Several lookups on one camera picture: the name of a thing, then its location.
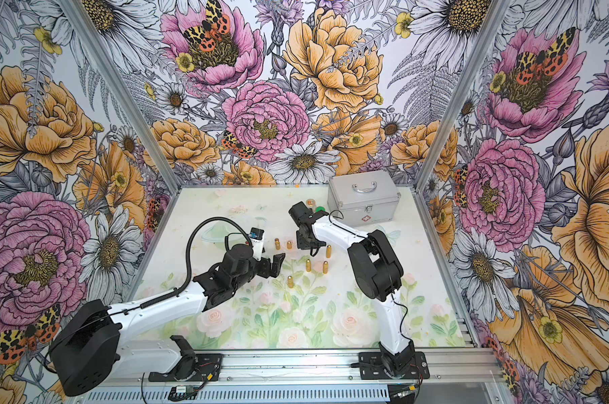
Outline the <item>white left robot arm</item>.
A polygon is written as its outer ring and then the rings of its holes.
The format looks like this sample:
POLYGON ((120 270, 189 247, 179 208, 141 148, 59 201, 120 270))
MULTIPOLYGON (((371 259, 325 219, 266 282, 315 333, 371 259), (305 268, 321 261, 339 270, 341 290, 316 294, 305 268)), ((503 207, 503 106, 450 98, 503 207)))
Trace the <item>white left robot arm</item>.
POLYGON ((113 306, 88 302, 62 328, 49 351, 65 395, 83 395, 111 376, 171 373, 190 355, 187 342, 173 337, 167 348, 159 344, 136 348, 134 340, 153 328, 225 303, 257 276, 276 278, 285 258, 276 254, 256 259, 251 246, 238 244, 221 262, 193 277, 183 291, 113 306))

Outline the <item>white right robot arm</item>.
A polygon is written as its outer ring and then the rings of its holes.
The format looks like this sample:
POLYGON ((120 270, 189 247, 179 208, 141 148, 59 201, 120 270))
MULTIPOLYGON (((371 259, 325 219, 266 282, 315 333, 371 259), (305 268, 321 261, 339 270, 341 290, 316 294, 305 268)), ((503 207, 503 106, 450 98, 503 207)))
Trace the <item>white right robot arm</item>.
POLYGON ((403 266, 390 241, 380 230, 364 232, 349 227, 324 210, 299 202, 289 209, 298 227, 298 249, 317 254, 331 245, 346 253, 360 291, 373 302, 380 340, 378 360, 360 360, 359 366, 383 372, 390 379, 422 380, 413 339, 405 331, 408 308, 400 301, 403 266))

